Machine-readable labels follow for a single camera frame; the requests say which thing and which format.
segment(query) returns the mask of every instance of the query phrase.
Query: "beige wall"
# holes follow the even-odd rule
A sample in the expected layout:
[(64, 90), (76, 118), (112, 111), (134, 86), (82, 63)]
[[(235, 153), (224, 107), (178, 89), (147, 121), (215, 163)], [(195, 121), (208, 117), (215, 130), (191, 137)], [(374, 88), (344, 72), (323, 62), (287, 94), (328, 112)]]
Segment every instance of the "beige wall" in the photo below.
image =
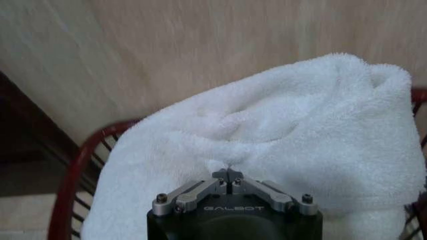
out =
[(427, 87), (425, 0), (4, 0), (0, 69), (78, 143), (274, 66), (330, 52)]

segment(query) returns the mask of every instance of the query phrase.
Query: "basket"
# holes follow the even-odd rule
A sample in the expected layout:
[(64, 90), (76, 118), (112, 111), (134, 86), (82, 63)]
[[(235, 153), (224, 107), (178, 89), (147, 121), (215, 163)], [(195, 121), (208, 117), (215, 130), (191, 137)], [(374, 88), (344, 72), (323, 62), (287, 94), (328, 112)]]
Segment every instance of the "basket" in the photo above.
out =
[[(423, 103), (427, 102), (427, 89), (413, 89), (411, 99), (413, 112), (414, 116), (417, 116)], [(78, 157), (70, 164), (67, 175), (56, 194), (58, 197), (48, 228), (48, 240), (80, 239), (80, 228), (91, 210), (96, 179), (106, 164), (106, 159), (108, 159), (108, 154), (102, 156), (96, 151), (102, 150), (104, 153), (110, 153), (122, 133), (139, 121), (140, 119), (134, 119), (102, 128), (83, 143)], [(427, 135), (421, 141), (422, 148), (425, 148), (426, 143)], [(95, 171), (95, 175), (98, 176), (95, 178), (87, 173), (88, 164), (98, 168), (98, 171)], [(404, 206), (407, 212), (404, 240), (415, 239), (421, 232), (423, 238), (427, 239), (426, 206), (427, 194), (421, 194), (418, 202)]]

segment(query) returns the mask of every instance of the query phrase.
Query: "screw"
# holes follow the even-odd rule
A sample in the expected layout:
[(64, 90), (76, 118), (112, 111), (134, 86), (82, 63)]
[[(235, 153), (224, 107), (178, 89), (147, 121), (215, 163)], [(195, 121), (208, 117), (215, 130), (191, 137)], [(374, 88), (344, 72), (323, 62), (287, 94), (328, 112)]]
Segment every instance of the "screw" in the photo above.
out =
[(238, 178), (234, 180), (234, 183), (235, 183), (236, 185), (240, 185), (240, 184), (242, 184), (242, 179), (238, 177)]
[(312, 204), (314, 203), (314, 197), (310, 194), (304, 194), (302, 196), (302, 202), (304, 204)]
[(155, 201), (158, 204), (164, 204), (168, 200), (168, 195), (166, 193), (159, 193), (155, 197)]
[(179, 205), (175, 206), (174, 210), (178, 214), (182, 214), (184, 212), (184, 209)]

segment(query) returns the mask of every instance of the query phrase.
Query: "white towel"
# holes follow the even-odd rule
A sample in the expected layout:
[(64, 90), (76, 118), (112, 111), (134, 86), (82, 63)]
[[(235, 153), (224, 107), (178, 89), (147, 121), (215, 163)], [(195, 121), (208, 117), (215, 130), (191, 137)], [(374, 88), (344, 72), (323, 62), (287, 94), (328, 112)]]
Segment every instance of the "white towel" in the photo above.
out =
[(425, 183), (410, 90), (398, 66), (330, 54), (164, 108), (111, 152), (83, 239), (146, 238), (156, 194), (227, 167), (311, 193), (323, 239), (396, 239)]

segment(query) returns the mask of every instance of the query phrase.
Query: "tiled floor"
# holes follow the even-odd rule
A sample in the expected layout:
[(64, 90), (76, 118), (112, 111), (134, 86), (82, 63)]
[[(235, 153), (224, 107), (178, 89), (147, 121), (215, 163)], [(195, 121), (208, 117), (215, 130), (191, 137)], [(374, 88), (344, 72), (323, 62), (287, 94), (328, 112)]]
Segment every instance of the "tiled floor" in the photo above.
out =
[(55, 194), (0, 197), (0, 240), (46, 240)]

